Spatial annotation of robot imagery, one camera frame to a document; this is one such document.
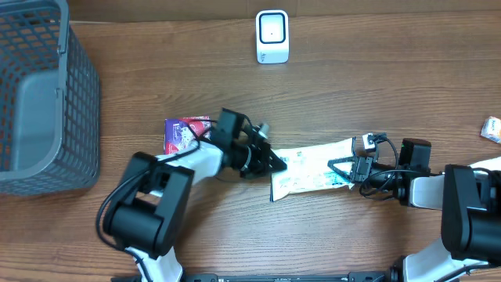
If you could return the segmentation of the yellow orange snack bag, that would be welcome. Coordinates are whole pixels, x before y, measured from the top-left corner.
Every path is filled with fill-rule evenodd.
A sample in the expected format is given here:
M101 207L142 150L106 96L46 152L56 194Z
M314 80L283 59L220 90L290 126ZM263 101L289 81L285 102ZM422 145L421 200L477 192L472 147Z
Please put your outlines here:
M273 152L286 163L287 169L271 178L270 201L278 201L294 193L331 190L354 184L328 167L328 161L352 157L355 137L336 143L279 149Z

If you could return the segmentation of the red purple tissue pack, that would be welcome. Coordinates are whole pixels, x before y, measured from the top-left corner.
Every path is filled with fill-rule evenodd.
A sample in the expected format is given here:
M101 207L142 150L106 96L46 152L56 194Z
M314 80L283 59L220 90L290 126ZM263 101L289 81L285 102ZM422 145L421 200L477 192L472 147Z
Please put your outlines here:
M164 123L164 154L184 150L197 136L211 127L209 116L168 118Z

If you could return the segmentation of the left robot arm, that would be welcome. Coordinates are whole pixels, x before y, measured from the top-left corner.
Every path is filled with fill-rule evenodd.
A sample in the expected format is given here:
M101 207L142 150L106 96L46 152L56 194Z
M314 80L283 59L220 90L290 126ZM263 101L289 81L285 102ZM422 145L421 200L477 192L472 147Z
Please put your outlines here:
M139 269L132 281L181 281L174 244L193 185L231 168L242 179L282 172L287 164L271 149L266 123L222 109L211 127L176 154L132 155L117 187L96 215L98 238L130 255Z

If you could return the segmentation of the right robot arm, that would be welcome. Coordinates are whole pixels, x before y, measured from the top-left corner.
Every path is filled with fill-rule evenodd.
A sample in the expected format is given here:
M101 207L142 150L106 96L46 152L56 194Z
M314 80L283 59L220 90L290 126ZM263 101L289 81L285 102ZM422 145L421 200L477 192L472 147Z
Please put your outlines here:
M386 271L351 273L350 281L458 281L475 270L500 266L500 171L448 164L434 174L431 143L405 138L394 147L394 165L380 164L384 134L362 138L365 154L331 159L328 168L359 185L365 198L397 200L411 208L438 210L441 236L422 251L400 257Z

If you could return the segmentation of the white barcode scanner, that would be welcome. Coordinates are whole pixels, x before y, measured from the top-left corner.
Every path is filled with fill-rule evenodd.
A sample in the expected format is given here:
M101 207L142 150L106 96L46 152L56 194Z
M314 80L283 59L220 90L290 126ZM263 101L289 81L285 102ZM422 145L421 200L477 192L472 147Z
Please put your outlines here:
M281 9L262 10L255 17L257 61L286 63L290 55L289 16Z

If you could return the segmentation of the small orange white box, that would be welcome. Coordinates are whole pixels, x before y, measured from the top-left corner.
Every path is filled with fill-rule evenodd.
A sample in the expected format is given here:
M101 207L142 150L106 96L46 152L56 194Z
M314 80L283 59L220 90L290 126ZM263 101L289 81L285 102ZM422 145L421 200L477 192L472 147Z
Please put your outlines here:
M493 116L488 117L482 126L480 136L501 143L501 120Z

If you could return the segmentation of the dark grey plastic basket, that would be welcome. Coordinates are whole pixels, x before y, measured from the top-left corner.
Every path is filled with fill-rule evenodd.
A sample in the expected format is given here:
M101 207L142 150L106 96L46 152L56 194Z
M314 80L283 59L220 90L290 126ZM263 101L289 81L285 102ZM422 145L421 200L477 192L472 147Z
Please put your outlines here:
M1 3L1 192L94 186L100 169L99 75L63 0Z

